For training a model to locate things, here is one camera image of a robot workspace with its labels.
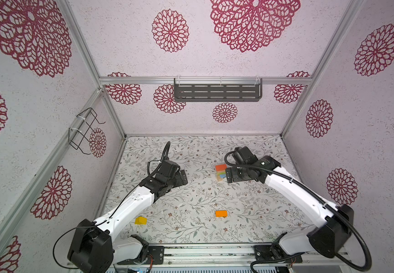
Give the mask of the red-orange wood block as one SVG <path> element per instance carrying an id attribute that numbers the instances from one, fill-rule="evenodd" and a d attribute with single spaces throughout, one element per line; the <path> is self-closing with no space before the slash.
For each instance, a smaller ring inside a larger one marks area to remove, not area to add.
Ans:
<path id="1" fill-rule="evenodd" d="M 227 169 L 226 164 L 220 164 L 215 166 L 216 172 L 224 172 Z"/>

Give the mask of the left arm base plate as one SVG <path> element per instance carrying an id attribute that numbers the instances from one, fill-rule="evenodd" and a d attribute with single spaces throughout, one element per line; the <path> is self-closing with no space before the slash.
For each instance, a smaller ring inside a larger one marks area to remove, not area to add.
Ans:
<path id="1" fill-rule="evenodd" d="M 123 260 L 118 265 L 162 265 L 164 254 L 164 246 L 146 246 L 142 248 L 137 258 Z"/>

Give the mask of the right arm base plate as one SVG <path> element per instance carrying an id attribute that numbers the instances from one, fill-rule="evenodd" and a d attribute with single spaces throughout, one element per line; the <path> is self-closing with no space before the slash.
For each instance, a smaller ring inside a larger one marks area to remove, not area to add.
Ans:
<path id="1" fill-rule="evenodd" d="M 302 252 L 288 254 L 278 244 L 254 245 L 253 250 L 256 261 L 260 263 L 291 262 L 294 258 L 303 255 Z"/>

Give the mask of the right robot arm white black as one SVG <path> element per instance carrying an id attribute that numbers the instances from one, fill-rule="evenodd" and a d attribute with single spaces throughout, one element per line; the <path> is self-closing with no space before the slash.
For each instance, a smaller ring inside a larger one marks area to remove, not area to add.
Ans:
<path id="1" fill-rule="evenodd" d="M 354 211 L 337 205 L 296 180 L 270 156 L 258 159 L 247 147 L 229 152 L 234 162 L 226 161 L 228 183 L 255 180 L 277 192 L 299 208 L 312 226 L 280 235 L 271 245 L 276 260 L 285 261 L 296 254 L 315 251 L 327 258 L 339 255 L 345 242 L 354 235 Z"/>

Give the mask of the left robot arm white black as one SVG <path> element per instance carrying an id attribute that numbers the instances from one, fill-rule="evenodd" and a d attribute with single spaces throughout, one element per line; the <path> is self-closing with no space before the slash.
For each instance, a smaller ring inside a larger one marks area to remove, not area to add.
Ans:
<path id="1" fill-rule="evenodd" d="M 104 273 L 113 264 L 148 259 L 149 243 L 138 235 L 119 235 L 132 220 L 172 189 L 187 185 L 185 170 L 170 160 L 160 162 L 152 174 L 131 190 L 118 206 L 75 228 L 67 259 L 84 273 Z"/>

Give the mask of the orange wood block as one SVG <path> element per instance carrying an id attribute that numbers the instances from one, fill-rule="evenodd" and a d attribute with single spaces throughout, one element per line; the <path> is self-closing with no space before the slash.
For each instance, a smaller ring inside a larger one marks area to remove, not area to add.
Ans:
<path id="1" fill-rule="evenodd" d="M 227 210 L 217 210 L 215 211 L 215 216 L 219 218 L 225 218 L 228 216 L 228 211 Z"/>

